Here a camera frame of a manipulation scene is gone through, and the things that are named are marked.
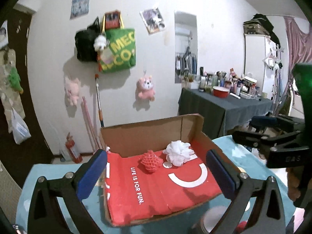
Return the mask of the gloved hand holding gripper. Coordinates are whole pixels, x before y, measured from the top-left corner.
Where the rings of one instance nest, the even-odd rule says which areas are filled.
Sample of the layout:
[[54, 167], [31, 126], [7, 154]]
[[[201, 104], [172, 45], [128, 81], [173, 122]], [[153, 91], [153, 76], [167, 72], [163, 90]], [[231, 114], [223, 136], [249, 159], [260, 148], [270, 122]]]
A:
[[288, 197], [291, 199], [291, 201], [295, 202], [301, 196], [301, 192], [298, 189], [300, 180], [298, 177], [296, 177], [292, 168], [286, 168], [286, 172], [288, 182]]

